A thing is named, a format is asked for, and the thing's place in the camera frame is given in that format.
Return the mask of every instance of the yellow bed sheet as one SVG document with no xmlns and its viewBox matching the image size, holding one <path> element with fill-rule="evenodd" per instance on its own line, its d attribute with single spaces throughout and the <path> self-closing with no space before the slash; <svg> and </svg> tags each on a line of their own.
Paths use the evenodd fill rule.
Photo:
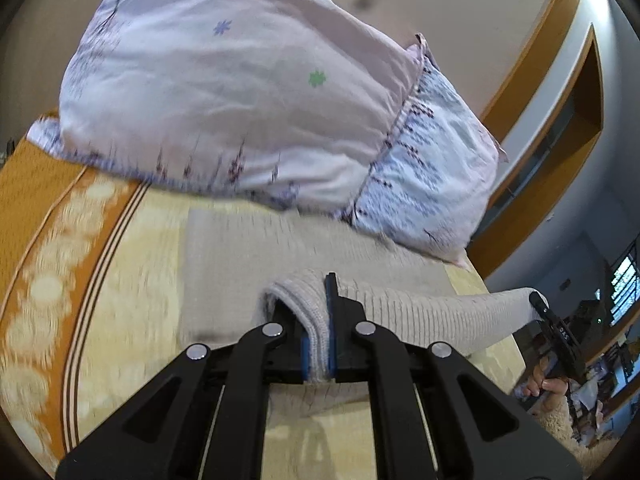
<svg viewBox="0 0 640 480">
<path fill-rule="evenodd" d="M 0 172 L 0 407 L 38 462 L 59 460 L 180 348 L 180 239 L 191 207 L 259 208 L 150 189 L 23 141 Z M 458 294 L 485 292 L 446 266 Z M 503 390 L 513 337 L 471 356 Z M 375 478 L 369 405 L 269 430 L 265 479 Z"/>
</svg>

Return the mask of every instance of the fuzzy beige sleeve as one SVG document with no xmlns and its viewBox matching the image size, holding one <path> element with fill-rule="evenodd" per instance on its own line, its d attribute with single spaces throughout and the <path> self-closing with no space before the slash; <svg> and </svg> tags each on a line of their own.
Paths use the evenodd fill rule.
<svg viewBox="0 0 640 480">
<path fill-rule="evenodd" d="M 571 452 L 582 467 L 584 477 L 588 478 L 609 455 L 617 440 L 603 440 L 596 446 L 587 448 L 572 438 L 571 415 L 566 398 L 551 412 L 542 412 L 535 416 L 540 426 L 545 428 L 560 444 Z"/>
</svg>

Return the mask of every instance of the pillowcase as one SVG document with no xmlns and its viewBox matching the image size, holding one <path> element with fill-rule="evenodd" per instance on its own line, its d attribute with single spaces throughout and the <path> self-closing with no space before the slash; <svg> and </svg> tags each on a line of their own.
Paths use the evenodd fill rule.
<svg viewBox="0 0 640 480">
<path fill-rule="evenodd" d="M 331 0 L 104 0 L 63 79 L 60 140 L 174 189 L 334 212 L 419 72 Z"/>
</svg>

